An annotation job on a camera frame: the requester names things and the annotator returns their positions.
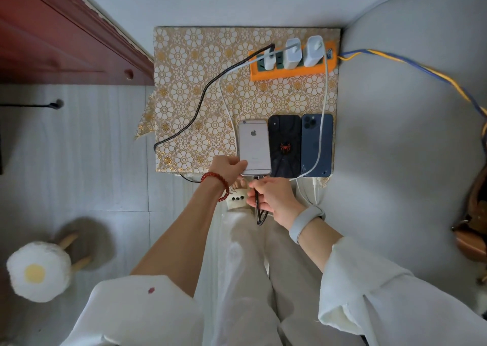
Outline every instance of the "floral tablecloth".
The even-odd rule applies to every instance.
[[[225,68],[270,43],[289,38],[306,42],[321,35],[339,47],[340,30],[326,28],[157,27],[154,30],[155,91],[139,123],[137,136],[155,132],[163,140],[194,116],[206,83]],[[329,77],[325,110],[336,119],[338,68]],[[196,121],[176,139],[156,151],[156,170],[188,173],[207,171],[213,157],[235,154],[235,138],[221,96],[227,100],[234,124],[244,119],[268,119],[273,114],[319,113],[324,74],[252,82],[241,68],[214,83],[206,92]]]

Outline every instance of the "watch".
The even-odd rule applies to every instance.
[[[314,218],[320,216],[324,217],[325,213],[316,205],[311,205],[294,220],[291,229],[289,229],[289,236],[295,243],[299,245],[298,239],[305,226],[308,225]]]

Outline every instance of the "power strip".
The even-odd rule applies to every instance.
[[[325,42],[325,53],[328,61],[328,73],[332,72],[338,65],[338,51],[337,44],[334,41]],[[294,69],[284,69],[283,53],[276,54],[276,66],[272,70],[265,70],[264,59],[254,61],[250,64],[250,80],[267,80],[286,77],[308,76],[311,74],[319,74],[325,72],[325,63],[321,59],[318,64],[312,67],[306,67],[301,59],[298,66]]]

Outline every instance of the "blue and yellow twisted cord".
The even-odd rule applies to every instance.
[[[418,64],[417,62],[407,59],[403,56],[391,54],[388,52],[382,52],[378,50],[361,49],[361,50],[347,51],[347,52],[343,52],[341,56],[338,56],[338,58],[343,61],[348,61],[360,54],[378,55],[389,60],[394,60],[405,64],[409,64],[425,72],[426,74],[429,74],[435,77],[436,79],[441,80],[442,82],[451,84],[457,90],[460,96],[462,96],[465,100],[471,102],[473,107],[477,110],[477,112],[485,119],[485,124],[482,127],[482,147],[484,148],[485,153],[487,153],[487,110],[482,106],[480,106],[478,102],[472,97],[472,95],[469,94],[465,88],[461,87],[454,79],[450,78],[449,76],[441,72],[431,69],[427,66]]]

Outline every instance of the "fried egg stool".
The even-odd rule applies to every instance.
[[[15,293],[38,303],[51,301],[63,293],[73,274],[91,261],[87,256],[71,265],[65,250],[77,238],[77,233],[71,233],[58,245],[31,242],[13,253],[7,260],[7,269]]]

